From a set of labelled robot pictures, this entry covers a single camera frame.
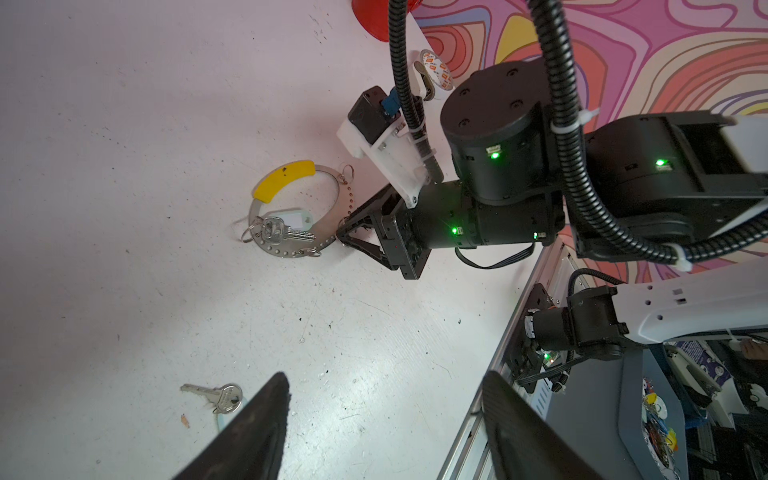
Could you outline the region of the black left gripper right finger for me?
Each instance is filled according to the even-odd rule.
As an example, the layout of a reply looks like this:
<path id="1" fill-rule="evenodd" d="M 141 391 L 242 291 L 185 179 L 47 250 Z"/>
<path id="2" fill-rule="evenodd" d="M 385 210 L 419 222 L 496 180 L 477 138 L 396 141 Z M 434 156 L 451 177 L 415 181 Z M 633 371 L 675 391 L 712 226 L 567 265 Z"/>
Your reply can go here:
<path id="1" fill-rule="evenodd" d="M 498 479 L 598 479 L 600 475 L 496 371 L 481 382 L 482 416 Z"/>

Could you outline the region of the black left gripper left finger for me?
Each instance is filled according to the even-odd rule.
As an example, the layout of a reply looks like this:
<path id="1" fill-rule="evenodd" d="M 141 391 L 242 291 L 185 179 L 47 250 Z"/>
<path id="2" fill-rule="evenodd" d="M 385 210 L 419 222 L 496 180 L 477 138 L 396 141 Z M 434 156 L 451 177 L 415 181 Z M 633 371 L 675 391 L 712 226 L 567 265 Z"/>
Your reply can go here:
<path id="1" fill-rule="evenodd" d="M 275 373 L 233 414 L 223 431 L 178 479 L 276 480 L 283 460 L 291 394 L 287 376 Z"/>

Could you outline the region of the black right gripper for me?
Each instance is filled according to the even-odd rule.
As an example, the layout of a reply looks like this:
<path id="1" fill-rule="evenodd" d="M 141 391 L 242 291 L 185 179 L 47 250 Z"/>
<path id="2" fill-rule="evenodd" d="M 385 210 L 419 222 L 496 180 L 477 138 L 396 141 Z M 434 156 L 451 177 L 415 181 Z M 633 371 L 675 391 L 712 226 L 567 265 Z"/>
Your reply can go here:
<path id="1" fill-rule="evenodd" d="M 378 245 L 354 237 L 360 228 L 373 229 Z M 336 238 L 383 267 L 399 271 L 406 280 L 418 280 L 431 250 L 417 238 L 411 211 L 397 190 L 387 184 L 343 219 Z"/>

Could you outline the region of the key with small mint tag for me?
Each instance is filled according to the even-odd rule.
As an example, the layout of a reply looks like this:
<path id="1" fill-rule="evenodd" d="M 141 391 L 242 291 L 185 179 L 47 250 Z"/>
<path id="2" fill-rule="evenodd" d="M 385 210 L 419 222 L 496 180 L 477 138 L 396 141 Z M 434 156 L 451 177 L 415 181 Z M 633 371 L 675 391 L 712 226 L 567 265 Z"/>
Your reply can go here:
<path id="1" fill-rule="evenodd" d="M 271 245 L 286 241 L 312 242 L 316 239 L 310 231 L 313 224 L 313 216 L 303 209 L 281 210 L 257 218 L 261 239 Z"/>

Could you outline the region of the metal keyring organizer yellow grip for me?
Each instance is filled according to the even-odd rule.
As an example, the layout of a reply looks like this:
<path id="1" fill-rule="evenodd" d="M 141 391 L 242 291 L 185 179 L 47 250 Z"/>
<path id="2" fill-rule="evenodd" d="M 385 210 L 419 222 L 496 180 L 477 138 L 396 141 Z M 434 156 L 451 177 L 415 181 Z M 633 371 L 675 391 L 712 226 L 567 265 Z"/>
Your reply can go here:
<path id="1" fill-rule="evenodd" d="M 336 199 L 320 219 L 303 208 L 267 211 L 274 198 L 292 183 L 325 175 L 337 187 Z M 265 253 L 283 259 L 317 258 L 337 240 L 338 227 L 355 209 L 352 184 L 355 170 L 345 164 L 340 170 L 299 160 L 279 166 L 265 175 L 251 192 L 251 205 L 245 217 L 247 225 L 240 236 L 244 244 L 252 243 Z"/>

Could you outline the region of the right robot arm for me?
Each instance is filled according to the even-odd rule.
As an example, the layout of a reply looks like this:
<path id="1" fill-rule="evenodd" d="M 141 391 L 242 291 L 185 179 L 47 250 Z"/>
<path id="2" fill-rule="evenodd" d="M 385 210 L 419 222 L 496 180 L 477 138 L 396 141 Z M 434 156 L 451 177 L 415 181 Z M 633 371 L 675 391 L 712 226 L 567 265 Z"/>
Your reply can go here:
<path id="1" fill-rule="evenodd" d="M 405 278 L 431 252 L 552 244 L 569 227 L 578 256 L 644 260 L 678 272 L 629 285 L 569 289 L 562 307 L 527 320 L 531 346 L 613 360 L 629 347 L 767 325 L 765 259 L 704 264 L 767 235 L 767 122 L 707 111 L 615 120 L 558 153 L 555 109 L 540 60 L 472 74 L 440 123 L 457 177 L 388 185 L 339 226 L 344 244 Z"/>

